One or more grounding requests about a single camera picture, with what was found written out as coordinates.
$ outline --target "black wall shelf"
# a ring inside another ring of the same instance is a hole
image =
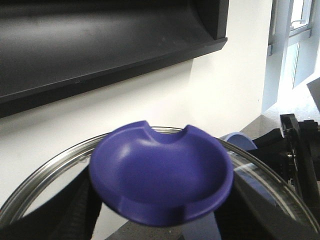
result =
[[[0,4],[0,117],[220,50],[228,0]]]

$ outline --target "purple plastic dish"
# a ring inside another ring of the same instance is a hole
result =
[[[232,162],[214,137],[192,125],[163,134],[146,121],[108,134],[92,153],[89,173],[108,207],[149,226],[179,225],[216,210],[233,182]]]

